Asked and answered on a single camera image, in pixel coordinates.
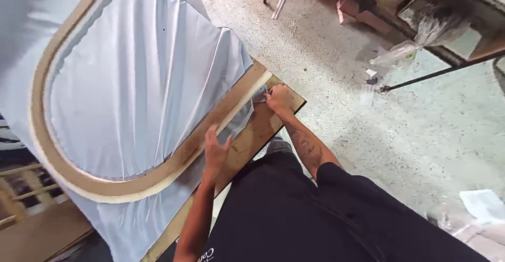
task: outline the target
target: white paper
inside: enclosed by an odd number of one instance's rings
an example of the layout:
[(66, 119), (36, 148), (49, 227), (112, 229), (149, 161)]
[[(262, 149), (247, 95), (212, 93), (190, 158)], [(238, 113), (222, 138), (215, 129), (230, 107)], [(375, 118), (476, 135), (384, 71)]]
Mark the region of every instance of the white paper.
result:
[(505, 223), (505, 205), (493, 190), (461, 191), (459, 197), (479, 224)]

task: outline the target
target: wooden board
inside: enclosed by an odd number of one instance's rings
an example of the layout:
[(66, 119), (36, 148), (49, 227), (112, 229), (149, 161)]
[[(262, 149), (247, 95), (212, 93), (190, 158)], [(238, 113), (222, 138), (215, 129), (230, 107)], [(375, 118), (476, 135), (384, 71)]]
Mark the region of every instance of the wooden board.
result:
[(503, 50), (505, 50), (505, 31), (502, 31), (491, 38), (483, 36), (474, 51), (470, 54), (468, 61), (483, 58)]
[[(282, 84), (282, 81), (276, 76), (267, 82), (267, 88)], [(291, 109), (298, 111), (305, 103), (299, 94), (292, 91), (294, 98)], [(227, 169), (225, 173), (218, 176), (216, 184), (217, 196), (228, 185), (233, 176), (248, 163), (282, 128), (282, 121), (275, 113), (270, 110), (265, 102), (254, 104), (254, 113), (249, 119), (245, 128), (237, 135), (231, 144), (230, 154), (227, 160)], [(165, 231), (161, 234), (157, 242), (145, 254), (142, 262), (153, 262), (179, 237), (189, 209), (193, 204), (196, 191), (191, 194), (186, 203), (175, 214)]]
[(2, 262), (43, 262), (93, 231), (71, 201), (55, 204), (0, 231)]

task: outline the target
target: wooden slat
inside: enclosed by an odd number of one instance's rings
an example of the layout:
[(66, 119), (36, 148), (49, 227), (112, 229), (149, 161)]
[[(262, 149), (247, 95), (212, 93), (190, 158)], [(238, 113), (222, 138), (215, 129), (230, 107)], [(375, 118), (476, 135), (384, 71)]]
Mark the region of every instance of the wooden slat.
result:
[[(267, 82), (267, 88), (282, 84), (276, 76), (272, 76)], [(296, 92), (291, 90), (294, 103), (291, 107), (293, 111), (298, 111), (305, 100)], [(220, 174), (216, 184), (216, 195), (219, 194), (237, 172), (248, 163), (268, 141), (282, 128), (282, 121), (270, 110), (265, 102), (254, 104), (254, 113), (249, 119), (245, 128), (233, 140), (230, 155), (227, 160), (226, 174)], [(179, 237), (189, 209), (193, 204), (196, 191), (180, 208), (174, 218), (170, 221), (165, 231), (161, 234), (156, 243), (151, 246), (142, 262), (153, 262)]]
[(26, 171), (23, 171), (21, 173), (23, 178), (26, 181), (26, 184), (35, 192), (35, 197), (43, 204), (44, 206), (50, 206), (51, 204), (54, 204), (54, 200), (49, 195), (47, 192), (40, 192), (41, 189), (44, 188), (42, 183), (39, 181), (37, 178), (37, 175), (33, 172), (33, 170), (29, 169)]
[(6, 209), (7, 213), (15, 216), (16, 223), (20, 223), (26, 218), (23, 203), (13, 200), (5, 190), (0, 190), (0, 204)]
[(42, 165), (40, 163), (34, 163), (32, 165), (25, 166), (25, 167), (22, 167), (22, 168), (14, 168), (14, 169), (10, 169), (10, 170), (7, 170), (7, 171), (0, 172), (0, 177), (4, 177), (4, 176), (7, 176), (7, 175), (18, 174), (18, 173), (21, 173), (23, 171), (27, 171), (27, 170), (35, 169), (35, 168), (41, 168), (41, 167), (42, 167)]
[(2, 205), (8, 209), (8, 212), (16, 216), (16, 222), (22, 222), (26, 218), (25, 206), (14, 199), (17, 197), (17, 194), (3, 177), (0, 177), (0, 189), (0, 201)]
[(3, 224), (6, 224), (6, 223), (9, 223), (9, 222), (12, 222), (13, 220), (16, 220), (16, 216), (15, 215), (11, 215), (3, 220), (0, 220), (0, 227), (3, 225)]
[(50, 186), (46, 186), (46, 187), (43, 187), (43, 188), (31, 191), (31, 192), (28, 192), (28, 193), (25, 193), (23, 195), (19, 195), (19, 196), (17, 196), (14, 199), (15, 200), (22, 200), (24, 198), (28, 198), (28, 197), (33, 196), (33, 195), (41, 194), (43, 192), (46, 192), (46, 191), (49, 191), (51, 189), (55, 189), (55, 188), (58, 188), (58, 187), (59, 187), (58, 184), (53, 184), (53, 185), (50, 185)]

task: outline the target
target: concrete floor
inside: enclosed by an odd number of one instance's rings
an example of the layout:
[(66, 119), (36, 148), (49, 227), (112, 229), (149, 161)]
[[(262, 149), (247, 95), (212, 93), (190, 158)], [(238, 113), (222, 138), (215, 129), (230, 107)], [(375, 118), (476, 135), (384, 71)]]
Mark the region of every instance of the concrete floor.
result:
[[(216, 26), (233, 29), (249, 54), (307, 100), (298, 113), (351, 173), (365, 175), (424, 214), (458, 192), (505, 195), (505, 98), (490, 63), (360, 103), (368, 60), (388, 48), (366, 26), (338, 23), (337, 0), (202, 0)], [(395, 84), (447, 67), (424, 50)]]

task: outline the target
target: workbench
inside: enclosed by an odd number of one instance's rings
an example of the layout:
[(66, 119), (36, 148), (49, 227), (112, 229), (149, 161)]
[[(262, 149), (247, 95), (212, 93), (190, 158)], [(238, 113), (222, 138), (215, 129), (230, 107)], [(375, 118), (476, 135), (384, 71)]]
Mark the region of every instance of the workbench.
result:
[[(275, 75), (266, 83), (270, 89), (283, 82)], [(298, 93), (291, 90), (293, 103), (291, 109), (297, 113), (306, 101)], [(215, 197), (223, 191), (237, 172), (248, 163), (283, 127), (282, 121), (268, 108), (266, 102), (254, 103), (254, 113), (245, 128), (235, 137), (231, 144), (230, 154), (224, 171), (219, 174), (216, 184)], [(193, 204), (196, 190), (191, 194), (186, 203), (180, 208), (170, 221), (165, 231), (157, 242), (145, 254), (142, 262), (156, 261), (161, 254), (179, 237), (191, 205)]]

